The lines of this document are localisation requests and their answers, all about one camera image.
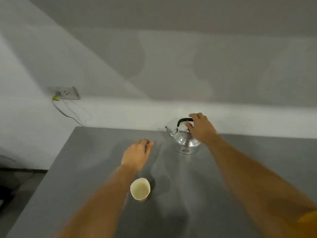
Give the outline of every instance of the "wall socket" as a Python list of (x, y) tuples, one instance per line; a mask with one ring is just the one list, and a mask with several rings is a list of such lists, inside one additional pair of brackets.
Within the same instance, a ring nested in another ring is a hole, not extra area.
[(75, 87), (51, 87), (50, 89), (57, 99), (80, 99)]

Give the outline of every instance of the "person's left hand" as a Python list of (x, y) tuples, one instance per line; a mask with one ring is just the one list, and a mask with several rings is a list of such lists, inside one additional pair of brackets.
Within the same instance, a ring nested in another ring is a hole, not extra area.
[(140, 171), (149, 158), (153, 145), (154, 142), (147, 139), (136, 141), (124, 152), (121, 165)]

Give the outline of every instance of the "person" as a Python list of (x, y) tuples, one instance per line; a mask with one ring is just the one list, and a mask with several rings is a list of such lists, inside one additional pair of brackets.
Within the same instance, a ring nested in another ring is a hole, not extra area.
[[(208, 146), (235, 197), (266, 237), (317, 237), (317, 207), (276, 173), (228, 144), (202, 113), (186, 122)], [(123, 154), (111, 179), (77, 212), (58, 238), (113, 237), (129, 186), (145, 165), (154, 143), (138, 140)]]

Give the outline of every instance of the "dark floor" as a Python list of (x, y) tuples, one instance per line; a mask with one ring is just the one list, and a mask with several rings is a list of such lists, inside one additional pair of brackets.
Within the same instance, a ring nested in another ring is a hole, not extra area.
[(44, 176), (42, 173), (0, 171), (1, 184), (15, 188), (14, 198), (0, 212), (0, 238), (6, 237)]

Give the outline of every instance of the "kettle handle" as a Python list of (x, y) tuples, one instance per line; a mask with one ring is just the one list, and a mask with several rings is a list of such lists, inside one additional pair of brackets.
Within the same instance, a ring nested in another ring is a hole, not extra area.
[(177, 122), (177, 127), (179, 127), (179, 125), (180, 125), (181, 122), (185, 122), (185, 121), (191, 121), (191, 122), (193, 122), (193, 119), (192, 119), (192, 118), (183, 118), (183, 119), (180, 119), (180, 120)]

